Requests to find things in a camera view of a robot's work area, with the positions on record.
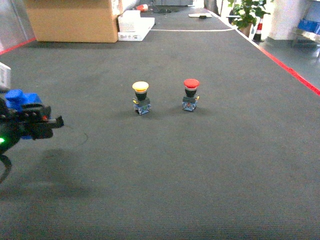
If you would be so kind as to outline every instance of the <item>blue crate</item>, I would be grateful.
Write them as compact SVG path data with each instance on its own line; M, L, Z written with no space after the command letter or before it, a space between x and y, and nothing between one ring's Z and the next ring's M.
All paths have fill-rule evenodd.
M320 35L320 22L317 22L314 33Z
M318 23L316 21L308 21L308 20L302 19L298 24L298 29L302 29L302 30L313 33L316 30L317 24Z

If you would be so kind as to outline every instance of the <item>red button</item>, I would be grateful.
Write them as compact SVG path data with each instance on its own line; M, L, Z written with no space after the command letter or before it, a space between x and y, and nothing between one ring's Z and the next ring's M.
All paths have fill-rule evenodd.
M200 82L197 79L190 78L184 80L183 84L188 89L196 89L200 85Z

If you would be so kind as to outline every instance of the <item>traffic cone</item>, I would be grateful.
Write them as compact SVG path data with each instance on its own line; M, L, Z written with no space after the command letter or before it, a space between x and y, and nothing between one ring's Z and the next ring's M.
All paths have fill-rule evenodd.
M137 10L140 10L141 12L146 12L148 11L148 5L147 4L142 4L136 7Z
M258 24L258 27L256 29L255 35L253 36L253 41L255 42L263 42L261 40L261 31L262 31L262 23L263 23L264 18L261 17L260 18L260 22Z

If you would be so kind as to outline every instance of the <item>yellow button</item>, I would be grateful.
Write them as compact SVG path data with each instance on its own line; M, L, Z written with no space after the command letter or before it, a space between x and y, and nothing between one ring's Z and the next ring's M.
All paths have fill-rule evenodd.
M145 92L149 87L149 84L145 81L137 81L132 85L132 88L136 92Z

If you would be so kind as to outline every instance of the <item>blue robot part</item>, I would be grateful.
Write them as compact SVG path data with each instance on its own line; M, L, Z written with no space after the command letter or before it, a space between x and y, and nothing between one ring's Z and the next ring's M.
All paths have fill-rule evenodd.
M42 104L37 93L24 93L21 89L13 89L5 94L5 104L8 108L22 112L22 105L25 104ZM32 139L31 136L22 136L22 139Z
M133 108L139 115L147 114L151 110L150 99L148 97L142 101L133 99L133 103Z
M194 97L184 96L182 100L182 109L193 112L197 107L198 99L199 99L199 96L194 96Z

